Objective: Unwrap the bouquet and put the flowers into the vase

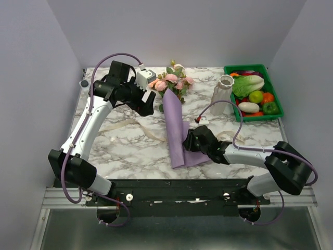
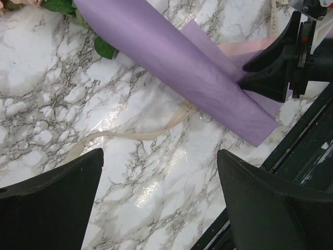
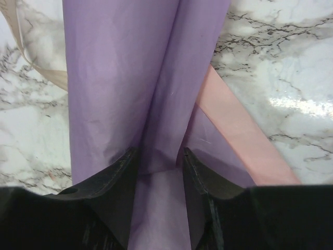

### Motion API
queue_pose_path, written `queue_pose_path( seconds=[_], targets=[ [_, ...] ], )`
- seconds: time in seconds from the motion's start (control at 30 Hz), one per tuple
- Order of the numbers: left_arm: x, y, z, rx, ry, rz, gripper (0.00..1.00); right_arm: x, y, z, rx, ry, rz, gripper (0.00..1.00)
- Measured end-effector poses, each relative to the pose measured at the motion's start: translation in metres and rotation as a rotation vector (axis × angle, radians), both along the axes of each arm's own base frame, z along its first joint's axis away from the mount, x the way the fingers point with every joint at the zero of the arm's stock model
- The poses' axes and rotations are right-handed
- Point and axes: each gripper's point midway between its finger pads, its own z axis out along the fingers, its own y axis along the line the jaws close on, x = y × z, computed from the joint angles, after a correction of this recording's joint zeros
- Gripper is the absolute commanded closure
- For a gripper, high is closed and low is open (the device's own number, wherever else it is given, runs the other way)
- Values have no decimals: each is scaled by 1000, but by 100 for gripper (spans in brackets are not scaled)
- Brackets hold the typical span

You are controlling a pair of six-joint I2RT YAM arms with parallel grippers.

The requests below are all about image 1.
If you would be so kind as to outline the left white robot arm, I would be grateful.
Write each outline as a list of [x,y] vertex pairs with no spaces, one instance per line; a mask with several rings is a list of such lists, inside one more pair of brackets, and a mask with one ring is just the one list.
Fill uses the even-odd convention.
[[143,65],[139,68],[130,77],[132,66],[112,61],[108,74],[93,83],[84,113],[69,138],[59,150],[52,149],[48,155],[53,172],[62,186],[70,183],[98,193],[97,199],[105,206],[115,201],[113,184],[100,176],[97,169],[88,162],[89,154],[102,123],[117,107],[117,102],[127,105],[142,117],[154,113],[156,94],[146,88],[156,79],[156,74]]

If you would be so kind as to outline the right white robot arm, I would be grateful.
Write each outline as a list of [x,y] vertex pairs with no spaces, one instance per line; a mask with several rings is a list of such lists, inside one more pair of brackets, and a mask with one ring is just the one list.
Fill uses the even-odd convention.
[[299,195],[313,172],[308,161],[283,141],[266,147],[236,146],[233,142],[218,140],[207,126],[199,126],[188,131],[183,145],[187,151],[201,152],[217,164],[243,164],[266,169],[266,174],[249,177],[239,191],[240,200],[245,204],[276,191]]

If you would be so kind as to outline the pink artificial flower bouquet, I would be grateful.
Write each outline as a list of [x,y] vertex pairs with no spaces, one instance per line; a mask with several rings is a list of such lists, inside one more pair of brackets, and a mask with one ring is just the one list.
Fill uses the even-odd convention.
[[157,91],[161,97],[167,90],[171,90],[182,104],[185,103],[184,96],[194,85],[194,80],[187,73],[181,64],[171,60],[170,66],[165,72],[158,74],[157,79],[148,84],[148,88]]

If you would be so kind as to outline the purple wrapping paper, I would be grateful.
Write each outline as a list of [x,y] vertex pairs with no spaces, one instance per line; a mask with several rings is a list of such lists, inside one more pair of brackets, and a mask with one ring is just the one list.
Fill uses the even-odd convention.
[[193,167],[210,161],[210,158],[201,152],[189,152],[184,149],[183,142],[187,138],[189,122],[183,120],[182,104],[169,89],[163,96],[163,111],[171,168]]

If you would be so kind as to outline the beige ribbon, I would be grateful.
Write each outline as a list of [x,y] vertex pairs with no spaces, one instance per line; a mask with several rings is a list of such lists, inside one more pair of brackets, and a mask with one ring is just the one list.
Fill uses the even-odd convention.
[[[118,122],[118,123],[114,123],[110,126],[107,126],[103,129],[99,129],[97,135],[100,136],[104,133],[107,133],[109,131],[113,131],[113,130],[123,130],[123,128],[125,127],[130,127],[130,129],[136,127],[136,128],[140,128],[142,133],[144,134],[144,136],[148,137],[149,139],[155,140],[155,141],[161,141],[161,142],[167,142],[168,139],[165,137],[156,137],[154,134],[152,134],[145,126],[143,126],[141,123],[139,123],[137,120],[134,119],[129,119],[126,121],[122,121],[122,122]],[[233,131],[222,131],[219,134],[216,134],[217,139],[222,140],[222,139],[226,139],[226,136],[228,136],[230,138],[230,141],[232,142],[234,138],[236,142],[240,142],[241,145],[245,144],[245,138],[242,137],[241,135],[236,135],[236,133],[234,133]]]

